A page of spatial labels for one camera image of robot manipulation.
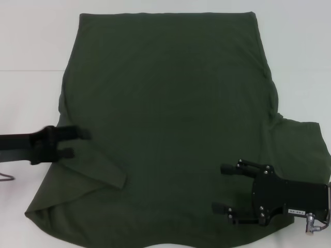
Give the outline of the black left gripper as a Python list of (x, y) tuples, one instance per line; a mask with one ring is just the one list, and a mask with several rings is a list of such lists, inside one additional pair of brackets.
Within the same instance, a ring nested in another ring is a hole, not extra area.
[(77, 139), (91, 139), (91, 134), (77, 126), (47, 126), (35, 133), (1, 135), (1, 162), (30, 161), (37, 165), (73, 159), (73, 148), (57, 147), (60, 141)]

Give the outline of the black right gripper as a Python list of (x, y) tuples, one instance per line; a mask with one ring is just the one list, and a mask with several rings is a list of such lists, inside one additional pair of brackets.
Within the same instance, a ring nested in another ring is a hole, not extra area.
[(259, 224), (267, 226), (279, 214), (305, 218), (313, 214), (321, 223), (328, 221), (328, 186), (320, 183), (285, 180), (277, 176), (272, 166), (239, 159), (236, 165), (221, 164), (224, 175), (254, 178), (252, 187), (253, 212), (213, 202), (213, 214), (225, 215), (232, 225)]

